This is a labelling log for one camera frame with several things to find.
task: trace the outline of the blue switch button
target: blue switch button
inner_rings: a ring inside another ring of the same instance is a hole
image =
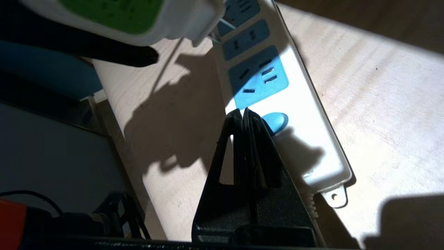
[[[264,115],[262,119],[267,122],[268,126],[273,132],[273,134],[271,135],[279,133],[288,124],[288,116],[284,113],[269,113],[267,115]]]

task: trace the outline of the blue object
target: blue object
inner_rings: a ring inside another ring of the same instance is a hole
[[[270,36],[264,19],[222,44],[225,60],[230,60],[252,48]]]
[[[267,122],[268,126],[273,132],[272,135],[282,131],[288,124],[288,116],[284,113],[269,113],[264,115],[262,119]]]
[[[0,41],[0,55],[0,70],[74,100],[102,89],[95,70],[73,56],[5,41]]]
[[[228,71],[234,102],[244,109],[288,87],[279,52],[270,46]]]
[[[228,0],[225,3],[226,12],[225,17],[230,19],[234,26],[239,27],[248,19],[257,15],[260,12],[257,0]],[[232,29],[223,23],[218,24],[219,35],[224,36]]]

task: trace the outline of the light wood surface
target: light wood surface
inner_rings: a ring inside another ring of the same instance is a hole
[[[356,177],[347,188],[347,206],[334,211],[337,217],[361,247],[439,246],[443,4],[282,2]],[[136,192],[146,206],[149,195],[168,239],[190,240],[224,103],[209,41],[192,48],[186,40],[163,40],[154,47],[157,65],[94,65],[124,134],[119,147],[133,161],[126,168]],[[424,237],[431,240],[418,240]]]

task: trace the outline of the black cable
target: black cable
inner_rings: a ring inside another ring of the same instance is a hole
[[[38,197],[44,201],[46,201],[47,203],[49,203],[56,211],[59,215],[63,214],[63,211],[59,208],[59,206],[57,206],[57,204],[55,202],[53,202],[50,198],[39,194],[37,192],[34,191],[29,191],[29,190],[15,190],[15,191],[8,191],[8,192],[2,192],[0,193],[0,197],[1,196],[6,196],[6,195],[13,195],[13,194],[29,194],[29,195],[33,195],[35,197]]]

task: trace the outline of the orange object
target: orange object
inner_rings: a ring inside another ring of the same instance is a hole
[[[0,200],[0,249],[19,248],[25,220],[26,205]]]

